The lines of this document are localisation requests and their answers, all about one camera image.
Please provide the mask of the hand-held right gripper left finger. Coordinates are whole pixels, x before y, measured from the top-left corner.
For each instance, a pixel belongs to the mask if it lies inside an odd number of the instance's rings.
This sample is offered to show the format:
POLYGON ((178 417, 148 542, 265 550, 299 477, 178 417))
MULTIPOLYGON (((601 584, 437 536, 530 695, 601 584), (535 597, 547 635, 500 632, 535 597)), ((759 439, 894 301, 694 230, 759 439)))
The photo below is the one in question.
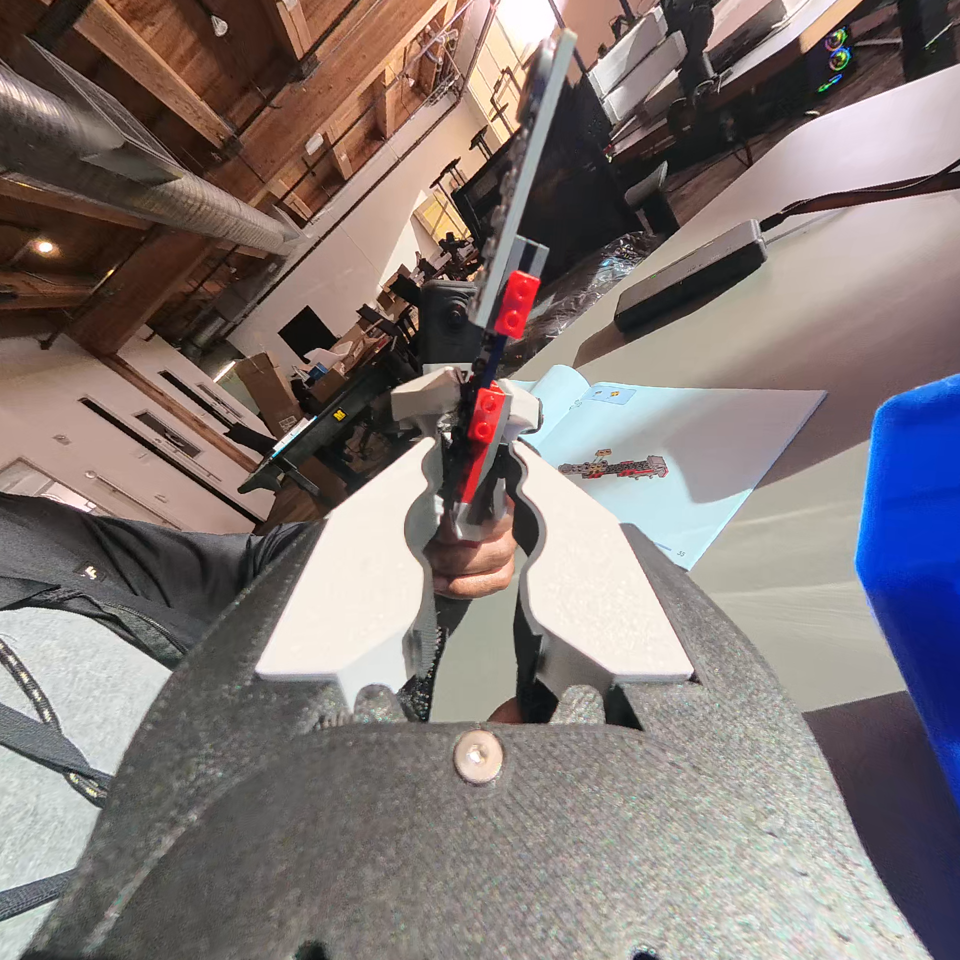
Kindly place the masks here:
POLYGON ((426 546, 440 526, 442 451, 421 438, 333 510, 255 667, 267 681, 399 692, 434 665, 438 623, 426 546))

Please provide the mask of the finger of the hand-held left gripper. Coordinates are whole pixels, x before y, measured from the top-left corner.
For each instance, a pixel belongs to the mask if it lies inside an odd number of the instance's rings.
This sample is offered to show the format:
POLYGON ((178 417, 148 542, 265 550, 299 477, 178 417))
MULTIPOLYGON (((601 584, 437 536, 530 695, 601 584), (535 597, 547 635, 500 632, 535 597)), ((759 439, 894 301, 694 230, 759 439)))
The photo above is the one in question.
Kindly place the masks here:
POLYGON ((457 415, 465 382, 465 372, 459 366, 434 365, 390 392, 391 416, 399 426, 439 433, 442 419, 457 415))
POLYGON ((543 405, 527 384, 512 379, 498 379, 498 387, 507 398, 509 413, 503 430, 505 436, 522 436, 538 431, 543 425, 543 405))

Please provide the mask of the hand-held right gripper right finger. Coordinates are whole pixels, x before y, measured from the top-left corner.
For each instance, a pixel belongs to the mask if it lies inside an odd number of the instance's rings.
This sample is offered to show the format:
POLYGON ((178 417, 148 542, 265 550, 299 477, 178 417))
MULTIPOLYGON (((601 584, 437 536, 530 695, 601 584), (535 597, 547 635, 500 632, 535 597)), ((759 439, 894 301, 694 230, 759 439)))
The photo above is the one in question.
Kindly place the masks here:
POLYGON ((508 492, 525 554, 513 644, 512 716, 550 716, 570 688, 674 687, 694 665, 644 570, 642 537, 532 447, 513 442, 508 492))

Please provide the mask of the small red brick assembly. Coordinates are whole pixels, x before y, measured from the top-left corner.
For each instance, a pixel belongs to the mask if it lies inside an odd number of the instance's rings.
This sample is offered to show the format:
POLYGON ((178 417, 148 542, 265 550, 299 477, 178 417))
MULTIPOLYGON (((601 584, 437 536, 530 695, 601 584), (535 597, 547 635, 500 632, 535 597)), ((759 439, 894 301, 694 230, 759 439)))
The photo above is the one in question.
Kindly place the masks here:
POLYGON ((469 390, 442 453, 441 498, 456 540, 478 543, 507 511, 498 462, 511 402, 496 383, 469 390))

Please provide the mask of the long grey black brick assembly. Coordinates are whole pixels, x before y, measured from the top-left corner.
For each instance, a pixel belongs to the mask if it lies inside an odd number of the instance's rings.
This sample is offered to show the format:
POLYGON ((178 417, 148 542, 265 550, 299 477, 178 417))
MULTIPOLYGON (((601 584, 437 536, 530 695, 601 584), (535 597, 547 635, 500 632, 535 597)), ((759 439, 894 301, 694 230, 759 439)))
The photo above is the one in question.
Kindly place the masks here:
POLYGON ((575 42, 575 33, 568 29, 561 29, 556 41, 541 42, 521 92, 518 130, 499 182, 500 201, 491 215, 491 234, 481 252, 476 293, 467 315, 482 332, 472 365, 472 389, 493 383, 507 343, 522 336, 541 284, 549 248, 522 236, 520 227, 575 42))

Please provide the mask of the person's left hand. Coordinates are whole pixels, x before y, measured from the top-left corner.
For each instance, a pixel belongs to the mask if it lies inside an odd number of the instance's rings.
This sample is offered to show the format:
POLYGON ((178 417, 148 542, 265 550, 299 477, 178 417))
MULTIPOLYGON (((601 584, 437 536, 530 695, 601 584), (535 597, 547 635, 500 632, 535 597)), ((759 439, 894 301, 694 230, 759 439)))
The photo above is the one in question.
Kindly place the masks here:
POLYGON ((518 543, 514 536, 512 498, 503 516, 485 528, 476 541, 457 538, 445 515, 424 549, 433 576, 434 593, 448 599, 473 601, 505 590, 516 569, 518 543))

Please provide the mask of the black side table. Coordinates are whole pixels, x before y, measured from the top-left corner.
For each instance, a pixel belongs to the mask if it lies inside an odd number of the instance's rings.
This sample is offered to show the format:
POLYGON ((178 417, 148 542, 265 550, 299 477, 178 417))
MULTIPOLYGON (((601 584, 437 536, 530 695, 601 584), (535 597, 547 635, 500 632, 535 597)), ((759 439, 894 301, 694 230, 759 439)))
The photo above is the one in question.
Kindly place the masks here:
POLYGON ((301 420, 279 439, 255 469, 238 487, 241 495, 256 490, 279 492, 282 482, 291 479, 314 498, 322 493, 306 474, 307 467, 319 463, 340 479, 349 497, 397 460, 419 438, 416 428, 402 427, 390 410, 390 391, 401 380, 386 368, 370 368, 351 380, 341 393, 318 414, 301 420), (357 429, 362 436, 356 455, 367 454, 370 439, 380 439, 384 450, 375 453, 373 464, 364 469, 352 467, 349 444, 357 429))

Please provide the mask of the black screen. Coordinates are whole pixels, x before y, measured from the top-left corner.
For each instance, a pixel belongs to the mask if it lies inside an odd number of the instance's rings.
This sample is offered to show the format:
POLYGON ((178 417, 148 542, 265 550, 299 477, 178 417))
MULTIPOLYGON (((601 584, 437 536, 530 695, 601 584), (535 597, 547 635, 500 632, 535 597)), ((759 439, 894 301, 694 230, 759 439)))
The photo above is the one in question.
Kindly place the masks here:
POLYGON ((308 355, 316 350, 330 351, 340 335, 333 333, 319 315, 306 305, 277 331, 277 336, 300 361, 306 362, 308 355))

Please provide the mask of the plastic-wrapped chair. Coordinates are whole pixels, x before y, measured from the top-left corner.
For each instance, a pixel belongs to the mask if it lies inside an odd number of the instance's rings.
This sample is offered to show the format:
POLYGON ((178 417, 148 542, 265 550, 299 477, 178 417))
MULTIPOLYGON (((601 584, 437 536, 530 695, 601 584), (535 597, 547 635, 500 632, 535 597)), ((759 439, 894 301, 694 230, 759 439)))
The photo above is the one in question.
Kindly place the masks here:
POLYGON ((511 342, 502 365, 516 372, 587 309, 612 291, 666 240, 663 234, 630 232, 583 258, 538 294, 523 336, 511 342))

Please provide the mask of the light blue instruction booklet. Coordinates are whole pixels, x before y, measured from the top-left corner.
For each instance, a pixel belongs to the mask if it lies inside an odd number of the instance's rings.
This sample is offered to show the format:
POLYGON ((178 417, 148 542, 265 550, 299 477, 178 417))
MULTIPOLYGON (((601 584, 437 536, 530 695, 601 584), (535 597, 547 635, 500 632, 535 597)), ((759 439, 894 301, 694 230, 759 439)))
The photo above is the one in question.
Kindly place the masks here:
POLYGON ((511 384, 541 402, 542 425, 524 441, 687 571, 827 395, 589 384, 562 365, 511 384))

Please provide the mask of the large cardboard box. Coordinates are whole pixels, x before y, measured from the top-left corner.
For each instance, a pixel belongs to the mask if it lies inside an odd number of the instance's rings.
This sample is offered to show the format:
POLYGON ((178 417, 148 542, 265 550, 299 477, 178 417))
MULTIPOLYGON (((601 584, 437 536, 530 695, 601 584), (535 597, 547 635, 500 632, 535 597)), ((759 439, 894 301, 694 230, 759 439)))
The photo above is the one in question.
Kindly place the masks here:
POLYGON ((304 418, 280 361, 269 351, 238 360, 234 370, 274 438, 281 439, 304 418))

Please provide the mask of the black office chair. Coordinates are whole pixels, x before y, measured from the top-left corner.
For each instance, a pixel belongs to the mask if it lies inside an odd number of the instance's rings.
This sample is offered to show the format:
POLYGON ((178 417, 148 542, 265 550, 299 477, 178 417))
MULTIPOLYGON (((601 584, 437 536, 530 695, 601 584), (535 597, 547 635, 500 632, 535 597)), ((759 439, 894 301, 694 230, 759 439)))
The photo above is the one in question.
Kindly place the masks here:
POLYGON ((590 82, 566 81, 519 227, 549 250, 544 282, 626 234, 666 238, 679 229, 666 196, 667 164, 631 166, 641 177, 630 182, 606 155, 612 130, 590 82))

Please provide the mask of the black power bank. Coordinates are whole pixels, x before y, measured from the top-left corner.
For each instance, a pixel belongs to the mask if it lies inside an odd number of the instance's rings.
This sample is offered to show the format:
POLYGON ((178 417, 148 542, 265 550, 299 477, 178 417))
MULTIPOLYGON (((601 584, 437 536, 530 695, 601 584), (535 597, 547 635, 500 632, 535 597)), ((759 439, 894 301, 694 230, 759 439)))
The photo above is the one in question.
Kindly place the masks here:
POLYGON ((740 222, 630 286, 618 299, 613 325, 624 334, 648 327, 704 297, 726 292, 766 260, 759 221, 740 222))

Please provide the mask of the person's black jacket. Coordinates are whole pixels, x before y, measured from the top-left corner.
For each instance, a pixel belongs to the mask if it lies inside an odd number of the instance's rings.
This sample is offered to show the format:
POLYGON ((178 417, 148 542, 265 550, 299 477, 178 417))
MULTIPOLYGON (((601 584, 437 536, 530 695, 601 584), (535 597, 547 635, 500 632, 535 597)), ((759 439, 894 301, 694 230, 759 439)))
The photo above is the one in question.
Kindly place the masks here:
POLYGON ((1 494, 2 611, 96 621, 174 668, 270 565, 319 523, 265 535, 179 532, 1 494))

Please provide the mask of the person's grey trousers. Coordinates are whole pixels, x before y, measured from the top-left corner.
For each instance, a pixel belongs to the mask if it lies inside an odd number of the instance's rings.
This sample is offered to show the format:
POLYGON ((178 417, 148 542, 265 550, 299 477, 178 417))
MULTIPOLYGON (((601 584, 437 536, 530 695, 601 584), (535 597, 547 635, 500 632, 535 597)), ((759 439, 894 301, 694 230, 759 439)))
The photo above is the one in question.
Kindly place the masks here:
MULTIPOLYGON (((122 638, 116 623, 73 611, 2 611, 2 643, 45 695, 62 734, 92 767, 113 775, 184 640, 126 610, 122 627, 144 627, 147 647, 122 638)), ((101 810, 66 777, 7 747, 1 749, 1 881, 6 892, 74 870, 101 810)))

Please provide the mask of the long white box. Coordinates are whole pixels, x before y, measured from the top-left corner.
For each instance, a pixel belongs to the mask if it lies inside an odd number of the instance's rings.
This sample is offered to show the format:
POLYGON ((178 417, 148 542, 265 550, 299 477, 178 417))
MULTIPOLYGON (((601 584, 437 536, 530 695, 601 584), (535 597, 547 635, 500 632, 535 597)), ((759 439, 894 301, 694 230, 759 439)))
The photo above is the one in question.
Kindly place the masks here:
POLYGON ((627 120, 651 91, 680 66, 687 53, 680 31, 667 35, 604 96, 602 105, 609 123, 617 126, 627 120))
POLYGON ((636 68, 667 35, 666 16, 655 3, 614 45, 600 56, 588 76, 608 90, 636 68))

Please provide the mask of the blue plastic bin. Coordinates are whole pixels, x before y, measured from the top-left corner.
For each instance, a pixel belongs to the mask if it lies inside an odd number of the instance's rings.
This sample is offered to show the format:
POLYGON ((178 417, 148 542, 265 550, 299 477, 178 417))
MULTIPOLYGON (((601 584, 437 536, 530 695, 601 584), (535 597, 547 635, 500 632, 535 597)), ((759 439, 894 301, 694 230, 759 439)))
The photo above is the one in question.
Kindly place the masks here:
POLYGON ((959 801, 959 376, 876 411, 855 568, 959 801))

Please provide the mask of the dark vent grille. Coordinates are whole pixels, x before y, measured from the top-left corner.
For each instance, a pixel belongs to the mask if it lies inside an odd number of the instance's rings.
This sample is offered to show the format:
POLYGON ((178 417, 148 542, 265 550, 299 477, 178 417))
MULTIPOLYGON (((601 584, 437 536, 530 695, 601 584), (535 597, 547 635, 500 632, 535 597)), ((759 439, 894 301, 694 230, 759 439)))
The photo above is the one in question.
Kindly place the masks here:
POLYGON ((186 169, 112 94, 36 41, 25 39, 21 48, 29 78, 97 130, 97 145, 80 149, 84 162, 143 186, 170 184, 186 175, 186 169))

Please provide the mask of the wooden-top background table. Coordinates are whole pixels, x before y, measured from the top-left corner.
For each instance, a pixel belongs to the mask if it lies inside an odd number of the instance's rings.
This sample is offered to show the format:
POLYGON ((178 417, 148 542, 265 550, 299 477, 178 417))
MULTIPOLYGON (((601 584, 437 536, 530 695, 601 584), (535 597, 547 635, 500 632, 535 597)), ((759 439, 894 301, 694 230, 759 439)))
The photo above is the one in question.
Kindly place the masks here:
MULTIPOLYGON (((714 114, 801 61, 835 27, 846 23, 858 1, 717 2, 706 46, 721 79, 716 96, 694 117, 714 114)), ((640 156, 651 143, 670 143, 667 111, 682 96, 679 67, 659 83, 624 122, 612 126, 609 159, 640 156)), ((587 78, 601 103, 612 89, 587 78)))

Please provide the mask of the computer with rainbow fans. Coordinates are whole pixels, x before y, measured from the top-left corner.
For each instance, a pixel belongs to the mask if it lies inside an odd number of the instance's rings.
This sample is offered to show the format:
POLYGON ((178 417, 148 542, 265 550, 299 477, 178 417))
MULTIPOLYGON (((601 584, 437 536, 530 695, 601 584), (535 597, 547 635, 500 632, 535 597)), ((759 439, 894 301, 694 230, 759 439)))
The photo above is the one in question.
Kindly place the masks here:
POLYGON ((851 26, 848 23, 826 33, 805 55, 807 86, 814 97, 827 94, 844 80, 854 63, 851 26))

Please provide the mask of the silver ventilation duct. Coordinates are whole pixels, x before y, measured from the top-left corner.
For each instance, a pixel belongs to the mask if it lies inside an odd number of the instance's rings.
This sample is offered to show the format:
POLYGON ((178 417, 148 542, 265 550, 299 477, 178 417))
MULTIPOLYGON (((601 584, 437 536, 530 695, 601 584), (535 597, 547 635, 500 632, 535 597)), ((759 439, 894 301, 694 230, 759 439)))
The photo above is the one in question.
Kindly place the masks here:
POLYGON ((1 69, 2 169, 15 178, 173 229, 288 256, 302 234, 187 172, 147 186, 81 159, 97 129, 6 63, 1 69))

